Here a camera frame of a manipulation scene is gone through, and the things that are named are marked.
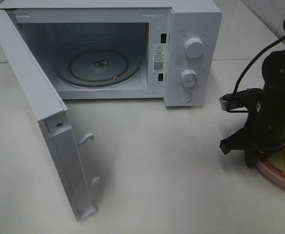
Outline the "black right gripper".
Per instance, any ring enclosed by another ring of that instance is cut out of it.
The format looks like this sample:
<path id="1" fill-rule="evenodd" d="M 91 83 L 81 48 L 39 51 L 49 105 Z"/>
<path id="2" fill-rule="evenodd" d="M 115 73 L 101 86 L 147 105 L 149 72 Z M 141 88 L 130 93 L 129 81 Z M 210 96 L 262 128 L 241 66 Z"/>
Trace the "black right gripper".
<path id="1" fill-rule="evenodd" d="M 232 150 L 245 151 L 245 163 L 254 168 L 258 162 L 267 161 L 281 151 L 285 138 L 285 91 L 269 87 L 253 88 L 239 92 L 242 106 L 249 111 L 245 131 L 237 131 L 220 141 L 224 155 Z M 248 140 L 254 149 L 247 150 Z"/>

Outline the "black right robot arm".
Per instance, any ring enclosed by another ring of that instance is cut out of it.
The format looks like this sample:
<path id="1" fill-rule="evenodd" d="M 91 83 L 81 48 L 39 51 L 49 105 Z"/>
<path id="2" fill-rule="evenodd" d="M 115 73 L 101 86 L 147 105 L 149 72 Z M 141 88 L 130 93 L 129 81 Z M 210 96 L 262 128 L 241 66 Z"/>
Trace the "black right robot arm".
<path id="1" fill-rule="evenodd" d="M 262 89 L 251 88 L 220 97 L 222 110 L 245 108 L 247 120 L 242 129 L 221 140 L 226 155 L 243 150 L 249 168 L 267 160 L 285 145 L 285 50 L 272 52 L 262 64 Z"/>

